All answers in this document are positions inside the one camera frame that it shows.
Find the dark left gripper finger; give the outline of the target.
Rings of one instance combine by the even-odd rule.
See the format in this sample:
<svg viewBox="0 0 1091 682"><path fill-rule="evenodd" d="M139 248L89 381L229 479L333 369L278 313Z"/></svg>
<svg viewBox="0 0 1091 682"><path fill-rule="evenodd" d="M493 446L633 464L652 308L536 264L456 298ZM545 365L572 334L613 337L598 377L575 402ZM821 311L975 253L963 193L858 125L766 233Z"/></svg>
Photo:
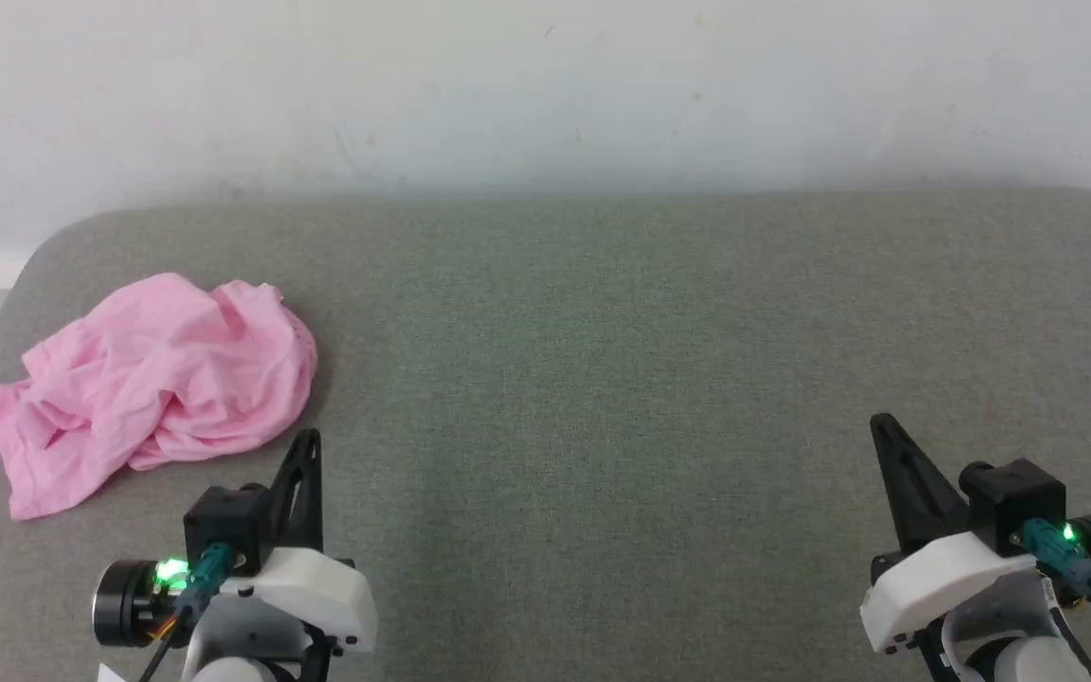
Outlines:
<svg viewBox="0 0 1091 682"><path fill-rule="evenodd" d="M269 495L272 496L269 499L272 523L269 524L272 524L274 545L277 547L299 547L295 539L295 484L297 484L297 463L295 463L293 438L286 457L278 467L276 478L269 487Z"/></svg>
<svg viewBox="0 0 1091 682"><path fill-rule="evenodd" d="M324 549L322 536L322 440L317 430L295 436L295 539L299 547Z"/></svg>

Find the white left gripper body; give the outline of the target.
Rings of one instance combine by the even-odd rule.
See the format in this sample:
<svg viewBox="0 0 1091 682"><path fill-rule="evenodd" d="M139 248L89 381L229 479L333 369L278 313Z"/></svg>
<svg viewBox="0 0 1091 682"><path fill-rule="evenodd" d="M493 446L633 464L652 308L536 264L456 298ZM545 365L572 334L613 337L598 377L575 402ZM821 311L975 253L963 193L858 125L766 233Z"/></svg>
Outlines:
<svg viewBox="0 0 1091 682"><path fill-rule="evenodd" d="M343 655L377 647L380 617L363 573L300 547L279 547L256 577L215 596L217 681L325 681Z"/></svg>

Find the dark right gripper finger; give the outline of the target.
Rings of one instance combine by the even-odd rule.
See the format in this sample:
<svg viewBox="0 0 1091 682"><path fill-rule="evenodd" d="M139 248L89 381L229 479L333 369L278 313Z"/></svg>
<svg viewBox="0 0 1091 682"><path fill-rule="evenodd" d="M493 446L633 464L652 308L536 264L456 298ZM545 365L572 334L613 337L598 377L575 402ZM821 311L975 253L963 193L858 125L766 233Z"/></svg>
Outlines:
<svg viewBox="0 0 1091 682"><path fill-rule="evenodd" d="M945 536L966 530L969 506L934 460L925 454L922 462L922 491L926 500L923 517L923 547Z"/></svg>
<svg viewBox="0 0 1091 682"><path fill-rule="evenodd" d="M898 549L904 554L912 553L923 545L926 500L922 491L921 469L925 453L891 414L871 416L870 433L890 506Z"/></svg>

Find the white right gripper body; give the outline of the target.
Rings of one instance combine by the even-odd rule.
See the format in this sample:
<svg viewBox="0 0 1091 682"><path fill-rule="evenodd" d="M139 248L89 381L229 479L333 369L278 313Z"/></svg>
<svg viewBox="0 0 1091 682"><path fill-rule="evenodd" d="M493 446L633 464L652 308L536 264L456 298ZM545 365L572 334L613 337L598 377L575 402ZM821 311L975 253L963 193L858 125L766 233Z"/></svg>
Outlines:
<svg viewBox="0 0 1091 682"><path fill-rule="evenodd" d="M1029 553L1000 557L974 533L958 533L925 545L885 570L867 589L860 618L873 653L896 646L997 581L1035 567Z"/></svg>

